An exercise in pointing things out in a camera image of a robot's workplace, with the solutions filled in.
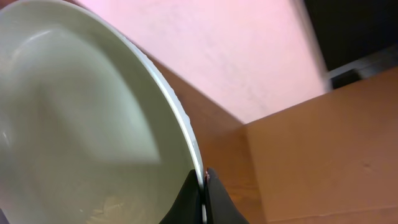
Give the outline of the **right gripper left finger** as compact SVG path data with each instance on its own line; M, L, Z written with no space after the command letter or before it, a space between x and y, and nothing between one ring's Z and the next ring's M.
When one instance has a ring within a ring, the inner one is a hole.
M191 170L177 198L160 224L202 224L201 191L197 173Z

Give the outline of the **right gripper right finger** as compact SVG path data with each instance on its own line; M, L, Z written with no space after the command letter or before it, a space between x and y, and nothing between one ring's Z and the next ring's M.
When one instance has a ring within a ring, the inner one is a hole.
M205 206L208 224L249 224L236 208L213 168L206 171Z

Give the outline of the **pale green plate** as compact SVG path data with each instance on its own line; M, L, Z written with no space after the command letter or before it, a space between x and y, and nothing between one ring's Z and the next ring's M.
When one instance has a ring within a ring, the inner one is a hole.
M1 10L1 211L9 223L159 223L203 163L152 61L66 1Z

